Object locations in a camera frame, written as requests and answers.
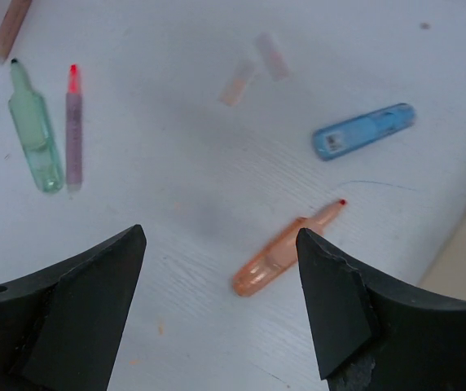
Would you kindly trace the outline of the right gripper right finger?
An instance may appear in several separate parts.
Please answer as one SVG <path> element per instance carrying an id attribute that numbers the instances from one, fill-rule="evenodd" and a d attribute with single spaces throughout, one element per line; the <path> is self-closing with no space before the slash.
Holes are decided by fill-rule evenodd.
<path id="1" fill-rule="evenodd" d="M 308 229 L 298 265 L 331 390 L 466 390 L 466 301 L 387 275 Z"/>

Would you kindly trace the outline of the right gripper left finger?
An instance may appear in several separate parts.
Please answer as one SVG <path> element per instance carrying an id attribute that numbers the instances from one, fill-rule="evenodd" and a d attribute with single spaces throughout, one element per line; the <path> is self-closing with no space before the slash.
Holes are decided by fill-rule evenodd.
<path id="1" fill-rule="evenodd" d="M 0 284 L 0 390 L 105 390 L 147 240 L 132 226 Z"/>

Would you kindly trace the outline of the pink highlighter pen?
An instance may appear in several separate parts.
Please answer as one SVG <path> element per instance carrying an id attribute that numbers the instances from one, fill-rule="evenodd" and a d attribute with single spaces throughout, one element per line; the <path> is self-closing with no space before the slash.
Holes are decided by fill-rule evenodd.
<path id="1" fill-rule="evenodd" d="M 70 191 L 81 188 L 83 181 L 82 93 L 81 76 L 76 64 L 68 74 L 65 119 L 66 183 Z"/>

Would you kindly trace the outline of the small orange eraser piece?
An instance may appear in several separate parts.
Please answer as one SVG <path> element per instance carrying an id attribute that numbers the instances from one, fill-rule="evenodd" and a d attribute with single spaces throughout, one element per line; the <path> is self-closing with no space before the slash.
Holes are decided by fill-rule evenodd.
<path id="1" fill-rule="evenodd" d="M 250 59 L 241 60 L 223 88 L 218 100 L 229 107 L 234 107 L 242 99 L 249 82 L 256 71 L 256 64 Z"/>

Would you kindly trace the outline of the orange highlighter pen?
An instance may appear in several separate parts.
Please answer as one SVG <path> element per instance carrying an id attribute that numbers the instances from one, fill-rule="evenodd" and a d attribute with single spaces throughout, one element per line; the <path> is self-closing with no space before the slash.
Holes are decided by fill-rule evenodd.
<path id="1" fill-rule="evenodd" d="M 11 0 L 0 24 L 0 64 L 9 57 L 32 3 L 32 0 Z"/>

